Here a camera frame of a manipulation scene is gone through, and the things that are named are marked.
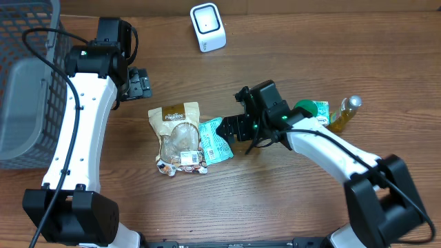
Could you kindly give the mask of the teal snack packet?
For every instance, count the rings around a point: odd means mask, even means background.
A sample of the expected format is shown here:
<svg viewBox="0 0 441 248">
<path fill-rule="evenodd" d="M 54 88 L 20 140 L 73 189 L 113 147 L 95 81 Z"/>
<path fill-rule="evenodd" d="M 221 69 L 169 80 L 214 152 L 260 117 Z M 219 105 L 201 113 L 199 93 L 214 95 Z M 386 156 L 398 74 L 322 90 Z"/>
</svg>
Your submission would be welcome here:
<svg viewBox="0 0 441 248">
<path fill-rule="evenodd" d="M 226 161 L 234 155 L 228 143 L 216 133 L 222 122 L 221 117 L 199 124 L 201 145 L 207 166 Z"/>
</svg>

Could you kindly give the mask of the brown snack pouch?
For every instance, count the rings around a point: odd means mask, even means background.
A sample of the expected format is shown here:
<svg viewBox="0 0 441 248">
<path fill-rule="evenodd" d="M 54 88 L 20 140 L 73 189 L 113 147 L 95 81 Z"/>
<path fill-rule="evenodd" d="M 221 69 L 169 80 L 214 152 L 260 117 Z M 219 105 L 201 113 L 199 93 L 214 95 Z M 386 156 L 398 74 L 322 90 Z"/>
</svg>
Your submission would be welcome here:
<svg viewBox="0 0 441 248">
<path fill-rule="evenodd" d="M 159 142 L 156 166 L 162 174 L 206 174 L 207 163 L 199 131 L 197 102 L 179 103 L 148 111 L 149 123 Z"/>
</svg>

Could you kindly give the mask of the green tissue canister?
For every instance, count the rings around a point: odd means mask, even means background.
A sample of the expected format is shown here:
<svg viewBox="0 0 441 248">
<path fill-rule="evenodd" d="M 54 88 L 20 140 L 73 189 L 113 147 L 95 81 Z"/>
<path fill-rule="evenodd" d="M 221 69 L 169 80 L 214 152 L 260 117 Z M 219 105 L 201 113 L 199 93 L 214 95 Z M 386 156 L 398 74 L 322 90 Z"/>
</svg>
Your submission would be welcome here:
<svg viewBox="0 0 441 248">
<path fill-rule="evenodd" d="M 318 107 L 317 105 L 309 99 L 303 99 L 300 100 L 299 102 L 297 102 L 297 104 L 295 104 L 294 106 L 295 108 L 297 107 L 301 107 L 304 110 L 307 110 L 308 112 L 311 113 L 312 116 L 316 117 L 318 114 Z"/>
</svg>

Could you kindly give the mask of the teal tissue pack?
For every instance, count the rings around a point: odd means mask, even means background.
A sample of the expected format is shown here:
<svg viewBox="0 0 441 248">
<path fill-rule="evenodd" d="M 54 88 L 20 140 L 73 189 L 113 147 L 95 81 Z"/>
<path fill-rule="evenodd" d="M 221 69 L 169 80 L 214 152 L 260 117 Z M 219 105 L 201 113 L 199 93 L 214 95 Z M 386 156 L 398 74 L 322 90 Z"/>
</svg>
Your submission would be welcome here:
<svg viewBox="0 0 441 248">
<path fill-rule="evenodd" d="M 318 122 L 323 126 L 328 126 L 330 123 L 329 120 L 329 102 L 328 101 L 314 101 L 316 104 L 318 113 L 316 115 L 316 118 L 318 119 Z"/>
</svg>

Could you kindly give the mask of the yellow dish soap bottle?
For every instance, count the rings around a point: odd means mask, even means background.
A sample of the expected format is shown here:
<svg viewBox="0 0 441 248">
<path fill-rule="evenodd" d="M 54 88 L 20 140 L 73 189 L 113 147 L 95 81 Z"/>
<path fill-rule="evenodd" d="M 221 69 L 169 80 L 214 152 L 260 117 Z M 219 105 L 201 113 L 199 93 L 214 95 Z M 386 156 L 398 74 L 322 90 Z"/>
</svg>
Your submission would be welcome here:
<svg viewBox="0 0 441 248">
<path fill-rule="evenodd" d="M 329 116 L 327 128 L 331 132 L 341 132 L 346 124 L 356 115 L 362 106 L 362 99 L 358 95 L 353 95 L 342 100 L 340 107 Z"/>
</svg>

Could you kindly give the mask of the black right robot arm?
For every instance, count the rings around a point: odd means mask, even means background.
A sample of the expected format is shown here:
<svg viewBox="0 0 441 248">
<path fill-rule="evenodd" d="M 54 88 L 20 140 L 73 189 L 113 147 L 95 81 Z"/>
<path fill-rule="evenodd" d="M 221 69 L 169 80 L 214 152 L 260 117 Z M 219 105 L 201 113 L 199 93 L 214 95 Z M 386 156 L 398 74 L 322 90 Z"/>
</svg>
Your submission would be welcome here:
<svg viewBox="0 0 441 248">
<path fill-rule="evenodd" d="M 294 247 L 390 247 L 428 217 L 405 162 L 365 152 L 322 126 L 302 107 L 290 108 L 272 81 L 235 95 L 243 114 L 222 119 L 216 133 L 228 144 L 251 141 L 251 148 L 282 143 L 306 156 L 342 184 L 349 224 L 323 238 L 294 238 Z"/>
</svg>

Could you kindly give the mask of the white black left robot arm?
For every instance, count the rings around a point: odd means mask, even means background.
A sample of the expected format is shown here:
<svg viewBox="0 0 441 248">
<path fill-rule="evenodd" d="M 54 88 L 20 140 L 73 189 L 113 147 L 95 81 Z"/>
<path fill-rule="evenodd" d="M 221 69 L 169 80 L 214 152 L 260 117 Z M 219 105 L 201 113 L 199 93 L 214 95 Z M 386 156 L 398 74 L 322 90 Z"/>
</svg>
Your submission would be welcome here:
<svg viewBox="0 0 441 248">
<path fill-rule="evenodd" d="M 61 75 L 68 84 L 54 158 L 40 189 L 28 189 L 23 209 L 47 242 L 79 247 L 147 247 L 142 233 L 119 220 L 119 206 L 101 195 L 99 164 L 112 107 L 128 89 L 125 52 L 114 45 L 76 45 Z"/>
</svg>

